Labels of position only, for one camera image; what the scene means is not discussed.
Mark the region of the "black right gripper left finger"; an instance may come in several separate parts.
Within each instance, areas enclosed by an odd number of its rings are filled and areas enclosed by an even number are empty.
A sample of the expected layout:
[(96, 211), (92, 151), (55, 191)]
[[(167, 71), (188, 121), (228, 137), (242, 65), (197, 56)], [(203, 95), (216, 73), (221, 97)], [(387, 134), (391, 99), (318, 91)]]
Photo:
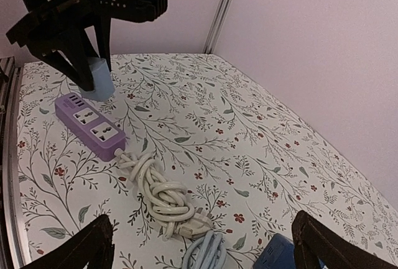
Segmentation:
[(113, 227), (109, 216), (102, 214), (64, 244), (24, 268), (111, 268), (113, 260)]

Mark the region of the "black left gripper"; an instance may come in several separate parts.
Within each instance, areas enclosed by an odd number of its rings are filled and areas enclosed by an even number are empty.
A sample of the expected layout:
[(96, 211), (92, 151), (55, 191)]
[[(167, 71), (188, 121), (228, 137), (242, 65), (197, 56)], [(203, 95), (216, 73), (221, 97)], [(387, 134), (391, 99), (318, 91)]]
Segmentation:
[[(87, 57), (104, 58), (111, 71), (110, 17), (92, 14), (87, 20), (86, 27), (93, 26), (95, 29), (99, 54), (93, 48), (87, 34), (85, 34), (84, 50), (80, 31), (76, 27), (71, 27), (49, 38), (40, 37), (28, 42), (31, 32), (42, 24), (55, 22), (59, 14), (80, 1), (82, 0), (23, 0), (28, 13), (7, 31), (6, 36), (11, 44), (18, 43), (20, 47), (27, 45), (34, 57), (63, 73), (81, 89), (92, 91), (94, 90), (93, 75)], [(84, 1), (91, 1), (91, 7), (100, 4), (100, 0)]]

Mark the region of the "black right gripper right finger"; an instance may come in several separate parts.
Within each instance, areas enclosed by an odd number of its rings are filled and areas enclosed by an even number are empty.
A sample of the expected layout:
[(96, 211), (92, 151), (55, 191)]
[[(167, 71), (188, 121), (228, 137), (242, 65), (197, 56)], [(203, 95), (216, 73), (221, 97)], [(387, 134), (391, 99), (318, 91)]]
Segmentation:
[(296, 268), (395, 268), (396, 266), (345, 241), (305, 211), (292, 223)]

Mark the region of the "light blue charger plug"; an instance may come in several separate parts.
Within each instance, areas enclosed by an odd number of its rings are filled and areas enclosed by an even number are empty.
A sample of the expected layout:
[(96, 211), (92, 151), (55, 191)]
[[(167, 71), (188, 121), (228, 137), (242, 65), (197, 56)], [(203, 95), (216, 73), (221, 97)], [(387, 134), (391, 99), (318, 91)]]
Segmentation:
[(88, 59), (88, 64), (93, 76), (94, 90), (84, 91), (83, 89), (79, 88), (80, 94), (82, 98), (85, 99), (105, 102), (115, 92), (109, 66), (104, 58), (94, 57)]

